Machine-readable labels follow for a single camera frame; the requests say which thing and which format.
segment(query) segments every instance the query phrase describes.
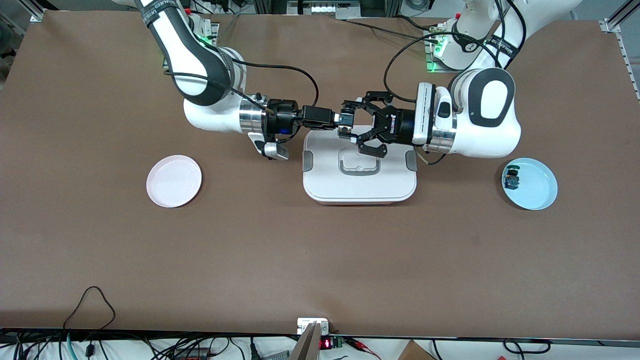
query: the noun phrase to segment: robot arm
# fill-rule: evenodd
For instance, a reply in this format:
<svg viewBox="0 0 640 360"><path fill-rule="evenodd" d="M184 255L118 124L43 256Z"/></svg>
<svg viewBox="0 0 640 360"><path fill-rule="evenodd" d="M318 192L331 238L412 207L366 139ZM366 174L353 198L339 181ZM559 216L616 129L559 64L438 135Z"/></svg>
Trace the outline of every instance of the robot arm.
<svg viewBox="0 0 640 360"><path fill-rule="evenodd" d="M373 117L372 129L360 135L341 129L339 135L355 138L360 153L380 158L387 153L387 143L471 158L502 158L520 140L514 94L513 78L498 68L463 73L452 82L451 92L442 86L420 83L415 111L392 106L393 97L388 92L368 92L361 101L342 103L340 119L348 119L356 109L363 109ZM372 102L386 106L380 108ZM382 144L367 145L373 139Z"/></svg>
<svg viewBox="0 0 640 360"><path fill-rule="evenodd" d="M289 152L282 146L284 141L276 136L291 138L300 127L338 128L339 136L355 141L358 151L381 158L387 153L386 143L421 146L425 151L475 158L501 158L510 154L520 139L520 124L513 105L513 78L505 70L492 67L491 56L481 53L476 57L477 49L467 48L471 55L461 56L458 52L456 57L455 51L464 47L457 42L459 39L449 42L452 50L447 53L445 49L442 59L446 64L445 59L453 54L451 58L464 61L450 66L468 67L468 70L459 74L448 89L421 83L415 110L392 106L393 96L388 92L368 92L358 101L345 101L336 114L331 109L315 106L299 109L293 100L269 99L261 94L240 95L246 83L246 67L237 52L201 45L177 0L135 1L167 59L170 73L176 74L173 82L185 98L184 111L190 123L210 131L244 133L257 152L269 159L289 158ZM450 23L451 27L472 36L476 33L481 34L479 37L485 36L497 16L491 4L494 1L500 0L469 1L463 17L457 23ZM579 0L515 1L523 6L527 36L579 3ZM509 31L504 41L519 45L518 37L522 37L523 29L513 9L505 15L505 23ZM502 48L500 43L490 43ZM511 59L504 51L499 56L503 64ZM385 107L374 102L382 102ZM366 110L373 117L372 129L360 135L351 133L357 109ZM382 144L368 145L373 139Z"/></svg>
<svg viewBox="0 0 640 360"><path fill-rule="evenodd" d="M447 31L455 31L470 35L480 41L487 37L493 24L499 19L497 3L503 10L504 24L500 24L493 35L489 36L488 45L500 47L498 59L502 67L517 55L518 46L522 43L523 26L515 9L505 0L465 0L467 3L459 19L449 19L444 23ZM526 34L525 40L545 27L549 22L574 9L582 0L512 0L523 17ZM504 26L504 40L500 41ZM493 66L493 59L473 42L452 35L446 35L444 49L435 54L446 66L462 70L474 63L471 68Z"/></svg>
<svg viewBox="0 0 640 360"><path fill-rule="evenodd" d="M199 106L216 104L237 87L239 72L228 52L203 47L189 28L188 18L178 0L135 0L145 25L151 30L171 72L206 76L203 79L174 76L175 87L189 102Z"/></svg>
<svg viewBox="0 0 640 360"><path fill-rule="evenodd" d="M276 160L289 158L277 135L292 135L300 126L333 126L335 114L329 109L304 106L299 110L293 100L240 95L246 84L242 57L228 47L203 45L178 0L135 1L166 58L176 89L185 99L184 112L192 125L244 133L258 153Z"/></svg>

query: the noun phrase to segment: metal frame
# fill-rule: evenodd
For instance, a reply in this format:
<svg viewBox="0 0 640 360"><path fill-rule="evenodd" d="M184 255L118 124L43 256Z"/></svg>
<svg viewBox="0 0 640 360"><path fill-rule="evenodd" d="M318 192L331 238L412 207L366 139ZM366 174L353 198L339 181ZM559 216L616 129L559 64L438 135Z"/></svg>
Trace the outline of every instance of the metal frame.
<svg viewBox="0 0 640 360"><path fill-rule="evenodd" d="M11 28L11 30L13 30L16 34L22 37L24 36L24 29L16 24L15 21L11 20L9 16L5 15L3 12L0 12L0 19L5 21L7 25L9 25L9 28Z"/></svg>
<svg viewBox="0 0 640 360"><path fill-rule="evenodd" d="M36 0L16 0L22 7L31 14L31 22L42 22L45 8Z"/></svg>
<svg viewBox="0 0 640 360"><path fill-rule="evenodd" d="M600 27L604 33L619 33L620 24L627 20L636 10L640 8L640 0L628 0L622 4L610 17L600 21Z"/></svg>
<svg viewBox="0 0 640 360"><path fill-rule="evenodd" d="M625 61L625 65L627 66L627 72L629 73L629 77L631 78L631 85L634 87L634 91L636 92L636 97L640 102L640 92L638 91L638 84L636 83L636 77L631 69L631 64L629 63L629 57L627 56L627 50L625 50L625 44L622 42L622 36L620 32L616 32L616 39L618 39L618 45L620 46L620 52L622 53L622 60Z"/></svg>

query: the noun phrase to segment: red digital display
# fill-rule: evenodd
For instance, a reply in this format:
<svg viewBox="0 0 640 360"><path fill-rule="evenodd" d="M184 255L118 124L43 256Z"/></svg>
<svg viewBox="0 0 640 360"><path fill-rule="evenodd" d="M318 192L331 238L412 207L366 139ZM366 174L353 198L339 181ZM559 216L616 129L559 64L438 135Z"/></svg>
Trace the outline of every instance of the red digital display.
<svg viewBox="0 0 640 360"><path fill-rule="evenodd" d="M329 338L324 338L320 340L320 350L329 350L331 348L333 348L333 341L331 339L331 337Z"/></svg>

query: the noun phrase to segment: brown table surface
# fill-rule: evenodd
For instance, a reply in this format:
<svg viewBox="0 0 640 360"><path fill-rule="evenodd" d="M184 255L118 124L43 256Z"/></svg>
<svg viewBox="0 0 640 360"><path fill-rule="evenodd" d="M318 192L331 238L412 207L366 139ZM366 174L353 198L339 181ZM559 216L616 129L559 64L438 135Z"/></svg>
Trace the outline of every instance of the brown table surface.
<svg viewBox="0 0 640 360"><path fill-rule="evenodd" d="M307 69L335 110L382 90L405 43L276 15L240 16L220 42ZM277 162L244 135L193 127L161 62L135 12L47 12L29 27L0 95L0 325L59 327L95 284L114 329L292 332L297 317L324 316L344 334L640 340L639 108L596 22L554 22L510 66L522 139L508 159L420 164L415 194L393 206L309 198L302 135ZM417 45L389 78L414 96L451 75L427 74ZM250 69L247 91L313 96L287 70ZM145 180L172 154L193 157L204 183L164 209ZM498 185L521 156L557 176L544 211L514 207ZM70 326L107 319L93 293Z"/></svg>

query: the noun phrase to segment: black cable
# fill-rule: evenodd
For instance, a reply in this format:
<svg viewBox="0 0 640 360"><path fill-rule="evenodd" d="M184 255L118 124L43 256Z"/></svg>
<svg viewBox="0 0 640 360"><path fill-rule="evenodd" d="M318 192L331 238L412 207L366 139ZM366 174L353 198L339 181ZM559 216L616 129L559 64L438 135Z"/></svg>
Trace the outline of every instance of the black cable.
<svg viewBox="0 0 640 360"><path fill-rule="evenodd" d="M41 342L42 342L42 340L38 340L38 341L34 342L33 344L31 344L31 345L27 348L27 350L25 350L25 351L22 353L22 357L21 357L21 359L27 359L27 358L29 357L29 352L31 351L31 349L32 349L32 348L34 348L34 347L36 347L36 346L38 346L38 347L40 348L40 344L41 344Z"/></svg>
<svg viewBox="0 0 640 360"><path fill-rule="evenodd" d="M187 72L172 72L169 70L165 70L163 72L164 75L169 75L169 76L186 76L188 78L196 78L196 79L202 79L202 80L206 80L207 82L214 84L214 85L218 85L220 87L223 87L237 95L239 95L240 97L242 97L243 99L247 100L248 102L252 103L253 105L256 105L258 108L270 113L270 114L274 114L273 110L265 108L263 105L258 104L255 100L253 100L251 97L248 97L247 95L245 95L244 93L242 93L241 91L238 91L236 89L234 89L232 86L228 86L228 85L224 85L222 83L219 83L211 78L208 78L207 76L203 76L203 75L198 75L198 74L189 74Z"/></svg>
<svg viewBox="0 0 640 360"><path fill-rule="evenodd" d="M438 345L436 345L436 341L435 340L431 340L431 341L433 342L433 350L436 352L436 356L438 357L438 360L442 360L442 356L440 356L440 352L438 351Z"/></svg>
<svg viewBox="0 0 640 360"><path fill-rule="evenodd" d="M60 337L58 338L58 355L60 356L60 360L62 360L62 336L64 335L64 330L60 331Z"/></svg>
<svg viewBox="0 0 640 360"><path fill-rule="evenodd" d="M288 65L268 65L268 64L249 63L246 61L241 61L233 58L232 60L234 63L251 66L251 67L262 67L267 69L287 69L287 70L293 70L293 71L297 71L304 74L306 77L309 78L309 80L311 80L311 82L314 85L314 89L316 90L316 97L314 98L314 102L311 104L311 106L315 106L317 104L318 98L320 97L320 90L318 89L318 84L316 83L316 80L313 78L313 76L311 76L308 72L302 70L301 68L298 68L295 66L288 66Z"/></svg>
<svg viewBox="0 0 640 360"><path fill-rule="evenodd" d="M512 343L512 344L516 345L516 348L518 348L518 350L510 349L507 346L507 343ZM544 348L543 350L532 351L532 350L522 350L522 347L520 347L520 344L518 344L514 339L504 339L502 341L502 346L504 347L504 350L507 350L508 352L510 352L512 354L520 355L522 360L525 360L524 354L540 355L540 354L546 354L547 352L549 352L549 350L551 350L551 343L545 342L544 344L547 347Z"/></svg>
<svg viewBox="0 0 640 360"><path fill-rule="evenodd" d="M201 2L196 1L196 0L191 0L193 1L196 5L200 6L201 8L203 8L204 10L207 10L208 13L213 14L213 12L209 9L207 9ZM227 10L232 12L234 15L236 14L235 11L231 10L231 8L227 7Z"/></svg>
<svg viewBox="0 0 640 360"><path fill-rule="evenodd" d="M80 301L78 302L78 305L76 305L76 308L69 314L69 316L67 317L67 319L65 320L65 322L62 323L62 330L64 331L67 328L67 322L69 320L71 320L72 317L74 317L74 315L76 314L76 311L78 311L78 309L80 308L80 305L82 305L82 301L84 300L84 297L86 296L86 294L89 292L89 290L91 289L96 289L100 292L100 295L102 296L102 300L104 301L105 304L107 304L107 306L109 307L109 309L111 310L111 320L109 320L108 323L104 324L102 327L100 327L100 329L97 329L96 331L101 331L103 330L105 327L111 325L111 323L113 322L113 320L116 320L116 311L113 308L113 306L111 306L111 303L109 303L109 300L107 300L107 298L104 296L104 293L102 292L102 289L100 289L98 286L93 285L93 286L89 286L84 293L82 294L82 297L80 298Z"/></svg>
<svg viewBox="0 0 640 360"><path fill-rule="evenodd" d="M164 350L162 350L162 351L158 352L158 354L156 354L154 357L152 357L152 359L151 359L151 360L160 359L160 358L162 358L162 357L167 357L167 358L169 358L169 354L171 354L171 355L172 355L172 359L175 359L175 356L176 356L175 351L176 351L179 347L181 347L181 346L186 346L186 345L187 345L187 344L189 344L190 342L192 342L192 341L194 341L194 340L197 340L197 339L198 339L198 336L195 336L195 337L188 336L188 337L186 337L186 338L180 338L180 339L178 339L178 341L177 341L174 345L172 345L172 346L170 346L170 347L168 347L168 348L166 348L166 349L164 349Z"/></svg>
<svg viewBox="0 0 640 360"><path fill-rule="evenodd" d="M219 52L218 48L207 43L206 41L202 40L201 38L196 37L197 39L199 39L199 41L201 43L203 43L203 45L211 50L211 51L215 51L215 52ZM318 102L318 98L320 97L320 89L318 89L318 84L316 83L316 80L314 79L313 76L311 76L308 72L302 70L299 67L295 67L295 66L288 66L288 65L269 65L269 64L258 64L258 63L250 63L247 61L242 61L242 60L238 60L236 58L231 58L231 60L234 63L238 63L241 65L246 65L246 66L251 66L251 67L262 67L262 68L266 68L266 69L285 69L285 70L293 70L293 71L297 71L303 75L305 75L306 77L309 78L309 80L311 80L311 83L314 85L314 90L316 91L316 97L314 98L314 102L313 104L311 104L311 106L315 106Z"/></svg>
<svg viewBox="0 0 640 360"><path fill-rule="evenodd" d="M249 349L251 350L251 360L261 360L260 354L258 353L258 349L255 347L255 343L253 342L253 336L250 338Z"/></svg>
<svg viewBox="0 0 640 360"><path fill-rule="evenodd" d="M502 31L500 34L500 42L498 43L498 49L496 51L496 54L498 54L500 52L500 45L502 45L502 42L504 41L504 35L505 35L505 23L504 23L504 10L502 9L502 5L500 5L500 0L494 0L495 1L495 7L498 9L498 16L500 17L500 25L502 25Z"/></svg>
<svg viewBox="0 0 640 360"><path fill-rule="evenodd" d="M242 360L246 360L244 358L244 351L242 351L242 348L239 347L236 343L234 343L234 340L232 338L229 338L229 341L231 341L231 344L235 345L238 348L238 350L240 350L240 354L242 354Z"/></svg>
<svg viewBox="0 0 640 360"><path fill-rule="evenodd" d="M407 20L409 22L409 24L411 24L414 28L417 28L417 29L420 29L420 30L424 30L424 31L429 31L429 28L432 28L433 26L438 26L438 24L431 24L431 25L421 26L421 25L418 25L415 21L413 21L410 17L404 16L404 15L396 15L394 17L397 17L399 19Z"/></svg>
<svg viewBox="0 0 640 360"><path fill-rule="evenodd" d="M213 345L213 342L216 341L217 338L213 338L213 340L211 340L211 343L209 344L209 350L207 351L207 357L214 357L214 356L218 356L220 354L222 354L228 347L229 347L229 338L227 338L227 346L225 346L224 349L220 350L217 354L212 354L211 353L211 345Z"/></svg>
<svg viewBox="0 0 640 360"><path fill-rule="evenodd" d="M20 342L20 334L15 335L15 349L13 350L13 360L18 360L18 356L22 352L22 343Z"/></svg>
<svg viewBox="0 0 640 360"><path fill-rule="evenodd" d="M147 346L149 347L149 349L151 349L151 353L156 356L158 353L158 350L156 350L156 348L154 348L153 345L151 345L151 341L149 341L149 339L145 336L144 339L142 339L142 341L145 342L145 344L147 344Z"/></svg>
<svg viewBox="0 0 640 360"><path fill-rule="evenodd" d="M522 16L520 9L518 9L516 4L513 3L513 0L506 0L506 1L510 5L510 7L513 8L513 11L516 12L518 19L520 19L520 23L522 24L522 40L520 41L520 45L518 45L518 50L521 50L525 40L527 40L527 23L524 21L524 17Z"/></svg>
<svg viewBox="0 0 640 360"><path fill-rule="evenodd" d="M445 156L447 156L447 155L446 154L442 154L442 155L440 155L440 157L436 161L434 161L432 163L427 163L427 165L437 165L439 162L442 161L442 159L444 159Z"/></svg>
<svg viewBox="0 0 640 360"><path fill-rule="evenodd" d="M289 135L288 137L286 137L284 139L278 139L278 143L285 143L285 142L288 142L289 140L293 139L293 137L296 136L296 134L298 134L298 130L300 130L300 126L297 126L296 129L293 131L293 133L291 135Z"/></svg>
<svg viewBox="0 0 640 360"><path fill-rule="evenodd" d="M36 353L36 356L33 357L33 360L38 360L40 358L40 354L42 353L42 351L45 349L45 347L47 347L47 345L49 344L49 342L51 342L51 340L53 340L53 337L55 335L51 335L49 337L49 339L44 343L44 345L42 345L42 347L38 346L38 352Z"/></svg>
<svg viewBox="0 0 640 360"><path fill-rule="evenodd" d="M180 350L180 352L178 352L177 354L174 354L174 355L173 355L173 358L174 358L174 359L176 359L176 358L177 358L177 359L180 359L180 358L179 358L179 355L180 355L180 354L184 354L184 357L191 357L191 356L190 356L190 355L191 355L191 352L192 352L192 351L194 351L194 350L196 349L196 347L197 347L201 342L203 342L204 340L205 340L205 339L199 339L199 340L198 340L198 339L196 339L196 340L193 342L193 344L191 344L191 345L187 345L185 348L181 349L181 350Z"/></svg>
<svg viewBox="0 0 640 360"><path fill-rule="evenodd" d="M204 5L201 2L196 1L196 0L191 0L191 1L193 1L197 5L196 6L196 10L198 10L198 6L199 6L199 7L203 8L204 10L207 10L208 13L213 14L213 12L211 10L207 9L206 7L204 7Z"/></svg>
<svg viewBox="0 0 640 360"><path fill-rule="evenodd" d="M354 21L349 21L349 20L345 20L345 22L348 22L350 24L355 24L355 25L360 25L360 26L364 26L366 28L370 28L370 29L375 29L375 30L380 30L380 31L384 31L386 33L390 33L393 35L398 35L399 37L406 37L406 38L418 38L415 37L413 35L409 35L409 34L404 34L404 33L399 33L393 30L389 30L389 29L385 29L385 28L379 28L377 26L373 26L373 25L369 25L369 24L362 24L361 22L354 22Z"/></svg>
<svg viewBox="0 0 640 360"><path fill-rule="evenodd" d="M100 349L102 350L102 355L104 355L104 359L109 360L109 357L107 356L107 352L104 351L104 346L102 346L102 339L100 339L100 336L98 336L98 343L100 344Z"/></svg>
<svg viewBox="0 0 640 360"><path fill-rule="evenodd" d="M461 38L465 38L471 42L476 43L477 45L479 45L480 47L482 47L487 53L489 53L489 55L491 55L491 57L493 58L493 60L495 61L495 66L502 68L502 66L500 65L500 61L498 60L498 57L496 54L494 54L486 45L484 45L482 42L480 42L478 39L470 37L468 35L465 34L461 34L461 33L455 33L452 31L443 31L441 33L432 33L432 34L428 34L428 35L424 35L423 37L419 37L415 40L412 40L409 44L406 44L402 49L400 49L400 51L398 51L393 58L391 58L391 60L389 61L389 64L387 65L387 68L385 69L385 75L382 78L382 81L385 85L385 89L387 89L387 91L393 95L394 97L398 98L399 100L402 101L406 101L406 102L415 102L415 99L409 99L406 97L402 97L398 94L396 94L395 92L393 92L391 90L391 88L389 88L389 85L387 84L387 74L389 73L389 69L391 68L391 65L394 63L394 61L398 58L398 56L400 56L400 54L402 54L405 50L407 50L411 45L417 43L418 41L422 41L431 37L435 37L438 35L456 35L459 36Z"/></svg>

